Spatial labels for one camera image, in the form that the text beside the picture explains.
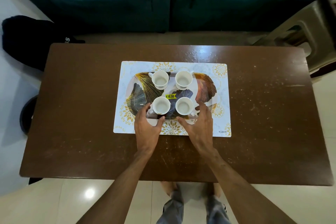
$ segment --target foot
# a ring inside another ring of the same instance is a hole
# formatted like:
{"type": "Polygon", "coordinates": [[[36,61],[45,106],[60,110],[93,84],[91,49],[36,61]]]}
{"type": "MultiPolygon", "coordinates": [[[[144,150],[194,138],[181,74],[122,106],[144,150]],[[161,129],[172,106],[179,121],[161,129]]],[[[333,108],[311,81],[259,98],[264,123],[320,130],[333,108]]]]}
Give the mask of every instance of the foot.
{"type": "Polygon", "coordinates": [[[161,182],[161,185],[168,196],[170,196],[174,190],[178,190],[176,182],[161,182]]]}
{"type": "Polygon", "coordinates": [[[217,198],[221,197],[222,194],[222,188],[219,185],[219,183],[208,183],[208,187],[207,187],[207,194],[208,196],[213,196],[215,195],[217,198]]]}

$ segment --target black round object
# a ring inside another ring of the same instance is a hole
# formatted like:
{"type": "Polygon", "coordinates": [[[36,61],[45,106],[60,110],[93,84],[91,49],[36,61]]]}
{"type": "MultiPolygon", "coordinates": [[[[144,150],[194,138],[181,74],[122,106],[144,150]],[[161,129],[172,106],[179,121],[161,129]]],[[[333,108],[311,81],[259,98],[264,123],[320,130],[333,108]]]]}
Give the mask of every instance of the black round object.
{"type": "Polygon", "coordinates": [[[29,99],[29,101],[24,105],[20,114],[20,126],[22,131],[27,135],[32,123],[32,118],[34,114],[34,109],[37,101],[37,96],[29,99]]]}

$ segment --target wooden table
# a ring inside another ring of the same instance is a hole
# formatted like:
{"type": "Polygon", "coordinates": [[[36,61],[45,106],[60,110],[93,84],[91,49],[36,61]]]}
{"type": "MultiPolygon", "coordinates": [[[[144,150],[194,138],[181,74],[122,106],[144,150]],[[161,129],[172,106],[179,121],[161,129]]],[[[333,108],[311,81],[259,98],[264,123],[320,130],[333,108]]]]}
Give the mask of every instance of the wooden table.
{"type": "MultiPolygon", "coordinates": [[[[332,185],[305,54],[300,48],[53,44],[20,174],[115,179],[137,150],[113,133],[122,61],[228,67],[232,137],[214,138],[250,183],[332,185]]],[[[187,136],[159,137],[141,180],[215,182],[187,136]]]]}

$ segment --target leg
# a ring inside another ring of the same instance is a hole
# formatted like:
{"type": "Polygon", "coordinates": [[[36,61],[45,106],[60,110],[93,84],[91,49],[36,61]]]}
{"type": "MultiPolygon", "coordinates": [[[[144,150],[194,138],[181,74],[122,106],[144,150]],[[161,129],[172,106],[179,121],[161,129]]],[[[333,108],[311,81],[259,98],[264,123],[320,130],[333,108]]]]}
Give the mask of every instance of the leg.
{"type": "Polygon", "coordinates": [[[218,200],[220,196],[220,185],[218,183],[208,184],[207,224],[231,224],[225,205],[218,200]]]}
{"type": "Polygon", "coordinates": [[[183,199],[175,182],[161,182],[170,200],[164,205],[157,224],[181,224],[183,221],[183,199]]]}

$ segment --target ceramic mug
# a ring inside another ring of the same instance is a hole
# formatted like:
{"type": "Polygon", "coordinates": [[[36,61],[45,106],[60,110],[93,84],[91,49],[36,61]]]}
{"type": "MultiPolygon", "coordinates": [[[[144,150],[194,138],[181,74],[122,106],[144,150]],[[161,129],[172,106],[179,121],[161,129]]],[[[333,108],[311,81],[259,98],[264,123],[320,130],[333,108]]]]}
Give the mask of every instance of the ceramic mug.
{"type": "Polygon", "coordinates": [[[179,71],[175,75],[175,85],[179,90],[185,90],[193,82],[194,71],[179,71]]]}
{"type": "Polygon", "coordinates": [[[182,97],[176,101],[175,108],[180,115],[188,115],[194,110],[194,104],[190,98],[182,97]]]}
{"type": "Polygon", "coordinates": [[[164,90],[169,81],[169,75],[166,71],[160,70],[155,73],[148,73],[149,77],[152,78],[155,88],[158,90],[164,90]]]}
{"type": "Polygon", "coordinates": [[[152,106],[155,113],[163,115],[170,110],[170,101],[165,97],[158,97],[154,99],[152,106]]]}

